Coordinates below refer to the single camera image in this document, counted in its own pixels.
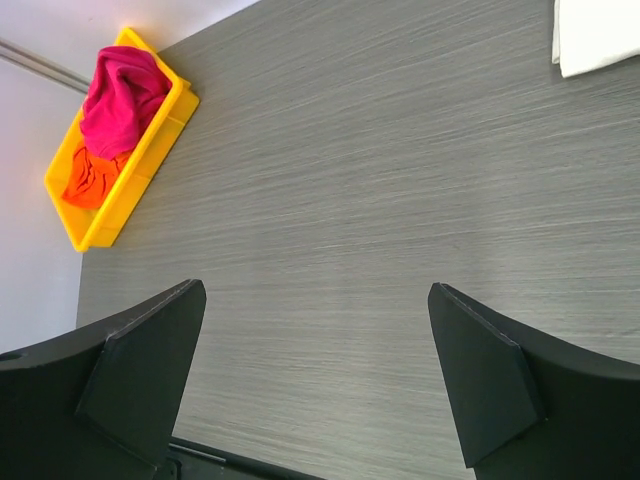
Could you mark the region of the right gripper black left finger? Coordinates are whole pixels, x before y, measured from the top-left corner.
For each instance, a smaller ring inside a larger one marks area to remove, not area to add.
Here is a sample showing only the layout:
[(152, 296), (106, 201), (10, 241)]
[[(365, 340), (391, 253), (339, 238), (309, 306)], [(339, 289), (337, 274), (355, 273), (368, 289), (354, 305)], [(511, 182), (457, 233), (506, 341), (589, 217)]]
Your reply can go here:
[(4, 479), (152, 479), (164, 467), (206, 291), (181, 282), (1, 356)]

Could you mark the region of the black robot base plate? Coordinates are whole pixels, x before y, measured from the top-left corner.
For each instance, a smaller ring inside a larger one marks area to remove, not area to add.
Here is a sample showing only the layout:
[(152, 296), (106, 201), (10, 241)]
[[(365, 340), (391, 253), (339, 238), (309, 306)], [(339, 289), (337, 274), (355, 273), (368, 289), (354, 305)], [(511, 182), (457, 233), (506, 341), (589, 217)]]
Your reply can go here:
[(314, 480), (318, 476), (173, 437), (154, 479)]

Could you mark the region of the white t shirt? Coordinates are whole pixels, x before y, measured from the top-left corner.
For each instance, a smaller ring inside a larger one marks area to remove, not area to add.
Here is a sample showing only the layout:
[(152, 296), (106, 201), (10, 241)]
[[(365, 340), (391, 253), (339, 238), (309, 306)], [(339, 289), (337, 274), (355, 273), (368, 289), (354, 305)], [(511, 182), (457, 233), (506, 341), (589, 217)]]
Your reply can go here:
[(639, 0), (556, 0), (551, 63), (571, 78), (639, 54)]

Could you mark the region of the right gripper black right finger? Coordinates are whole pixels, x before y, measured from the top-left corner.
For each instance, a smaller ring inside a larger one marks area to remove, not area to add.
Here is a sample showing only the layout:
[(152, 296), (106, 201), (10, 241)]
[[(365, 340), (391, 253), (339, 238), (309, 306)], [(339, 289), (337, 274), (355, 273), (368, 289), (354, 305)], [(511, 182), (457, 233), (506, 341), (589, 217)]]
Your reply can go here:
[(478, 479), (636, 479), (639, 367), (515, 321), (454, 287), (428, 296), (466, 467)]

